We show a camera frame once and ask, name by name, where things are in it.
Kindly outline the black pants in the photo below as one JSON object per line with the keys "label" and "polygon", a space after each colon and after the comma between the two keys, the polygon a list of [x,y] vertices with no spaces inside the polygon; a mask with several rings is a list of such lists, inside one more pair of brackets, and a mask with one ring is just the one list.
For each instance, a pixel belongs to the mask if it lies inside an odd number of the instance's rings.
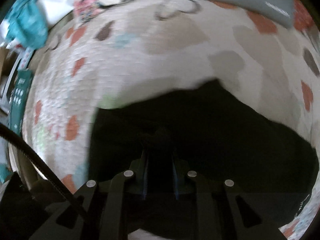
{"label": "black pants", "polygon": [[146,157],[145,217],[139,229],[169,239],[174,163],[234,165],[245,199],[278,229],[309,200],[319,172],[316,150],[308,141],[239,101],[217,79],[98,109],[88,178],[111,180],[141,155]]}

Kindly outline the green cardboard box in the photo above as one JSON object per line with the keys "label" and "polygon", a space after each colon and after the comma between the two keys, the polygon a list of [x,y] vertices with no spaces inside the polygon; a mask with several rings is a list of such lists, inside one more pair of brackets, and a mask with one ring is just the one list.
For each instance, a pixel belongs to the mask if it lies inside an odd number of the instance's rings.
{"label": "green cardboard box", "polygon": [[33,72],[29,69],[19,70],[11,97],[9,112],[9,128],[18,136],[22,136],[22,124],[29,90],[33,80]]}

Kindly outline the heart patterned white quilt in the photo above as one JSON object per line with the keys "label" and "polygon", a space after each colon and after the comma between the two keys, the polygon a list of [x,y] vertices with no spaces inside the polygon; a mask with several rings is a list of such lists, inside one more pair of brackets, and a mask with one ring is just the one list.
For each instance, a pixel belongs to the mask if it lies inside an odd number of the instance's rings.
{"label": "heart patterned white quilt", "polygon": [[136,0],[38,50],[23,139],[71,190],[87,177],[95,110],[218,77],[242,102],[319,147],[319,54],[300,31],[219,2]]}

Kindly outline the teal star pattern cloth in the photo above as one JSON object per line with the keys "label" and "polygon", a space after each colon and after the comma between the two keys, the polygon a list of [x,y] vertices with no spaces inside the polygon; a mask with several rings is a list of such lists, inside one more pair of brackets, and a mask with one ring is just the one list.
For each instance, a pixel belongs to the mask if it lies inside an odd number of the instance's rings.
{"label": "teal star pattern cloth", "polygon": [[24,48],[40,49],[48,37],[46,17],[37,5],[38,0],[16,0],[5,16],[8,32],[5,40],[17,40]]}

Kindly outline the plain white pillow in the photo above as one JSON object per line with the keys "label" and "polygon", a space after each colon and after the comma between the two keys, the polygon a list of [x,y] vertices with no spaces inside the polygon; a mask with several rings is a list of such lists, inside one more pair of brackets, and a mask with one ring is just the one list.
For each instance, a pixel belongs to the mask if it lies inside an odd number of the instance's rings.
{"label": "plain white pillow", "polygon": [[73,0],[37,0],[37,5],[49,29],[73,10]]}

